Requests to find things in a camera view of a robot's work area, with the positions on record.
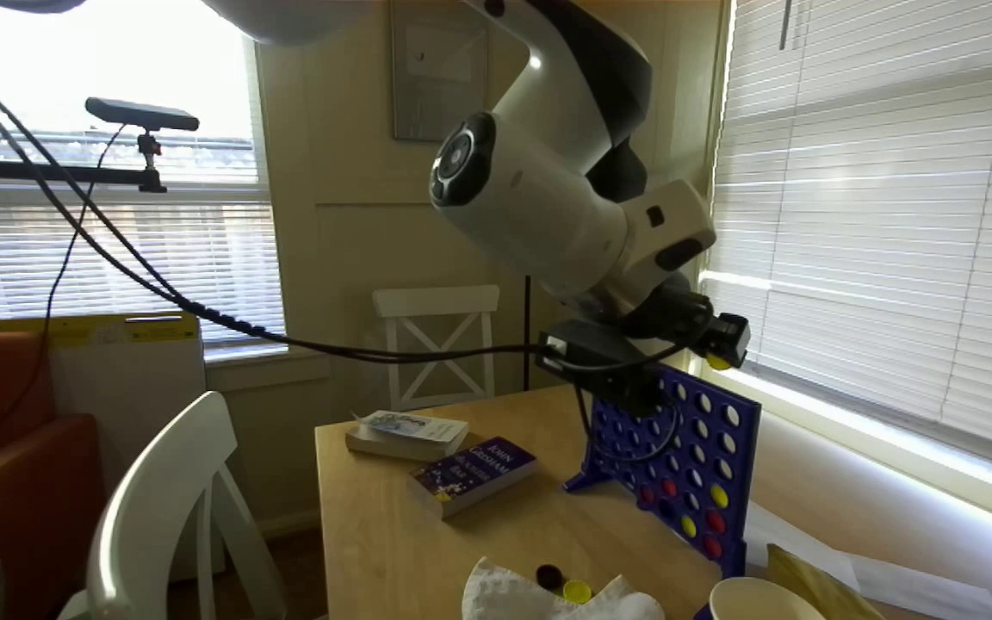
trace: white wall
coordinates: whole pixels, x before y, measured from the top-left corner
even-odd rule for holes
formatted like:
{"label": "white wall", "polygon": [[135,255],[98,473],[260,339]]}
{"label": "white wall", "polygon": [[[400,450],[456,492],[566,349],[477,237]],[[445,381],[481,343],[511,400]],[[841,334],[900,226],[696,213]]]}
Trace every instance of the white wall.
{"label": "white wall", "polygon": [[[654,178],[705,169],[718,0],[588,0],[654,61],[651,120],[634,149]],[[523,52],[493,36],[497,101]],[[267,183],[288,334],[380,343],[375,286],[499,284],[497,341],[521,341],[521,277],[493,265],[426,207],[438,146],[390,139],[387,12],[306,47],[258,47]],[[566,311],[534,294],[534,327]],[[210,368],[229,395],[237,477],[258,519],[287,533],[314,519],[314,426],[387,404],[381,368],[297,356]],[[499,358],[499,388],[521,388],[521,363]]]}

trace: wooden table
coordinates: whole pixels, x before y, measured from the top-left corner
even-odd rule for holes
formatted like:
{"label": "wooden table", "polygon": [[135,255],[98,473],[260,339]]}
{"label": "wooden table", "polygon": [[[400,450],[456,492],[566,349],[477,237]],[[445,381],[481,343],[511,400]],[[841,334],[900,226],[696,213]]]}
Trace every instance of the wooden table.
{"label": "wooden table", "polygon": [[[545,560],[593,585],[627,574],[679,620],[705,604],[717,570],[619,487],[562,488],[582,463],[569,386],[435,415],[523,444],[541,459],[541,477],[439,519],[408,481],[418,464],[351,454],[348,423],[318,426],[332,620],[462,616],[462,585],[481,555],[521,574]],[[992,589],[988,514],[774,416],[762,423],[753,501],[832,547]]]}

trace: white cup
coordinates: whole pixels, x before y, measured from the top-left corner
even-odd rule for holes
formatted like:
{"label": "white cup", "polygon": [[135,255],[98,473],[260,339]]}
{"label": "white cup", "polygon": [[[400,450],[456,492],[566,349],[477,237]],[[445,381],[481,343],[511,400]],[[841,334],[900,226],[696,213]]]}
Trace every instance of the white cup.
{"label": "white cup", "polygon": [[714,620],[823,620],[803,595],[767,578],[722,578],[710,589]]}

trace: window blind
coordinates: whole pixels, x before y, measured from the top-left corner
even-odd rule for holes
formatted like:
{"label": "window blind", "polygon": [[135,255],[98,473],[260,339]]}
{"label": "window blind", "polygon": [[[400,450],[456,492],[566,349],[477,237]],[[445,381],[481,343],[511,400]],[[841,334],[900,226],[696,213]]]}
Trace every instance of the window blind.
{"label": "window blind", "polygon": [[714,216],[753,366],[992,442],[992,0],[737,0]]}
{"label": "window blind", "polygon": [[[253,85],[244,52],[244,37],[204,2],[81,2],[55,18],[0,12],[0,101],[61,164],[96,164],[116,131],[81,111],[87,97],[197,114],[198,131],[155,136],[162,141],[155,164],[167,192],[96,187],[96,203],[188,300],[282,331],[272,207],[253,153]],[[140,169],[138,136],[140,129],[123,129],[104,164]],[[96,216],[87,221],[104,249],[135,265]],[[0,318],[46,315],[69,237],[73,226],[32,183],[0,183]],[[55,294],[55,315],[138,311],[167,311],[167,302],[79,242]],[[212,349],[249,339],[204,325],[204,341]]]}

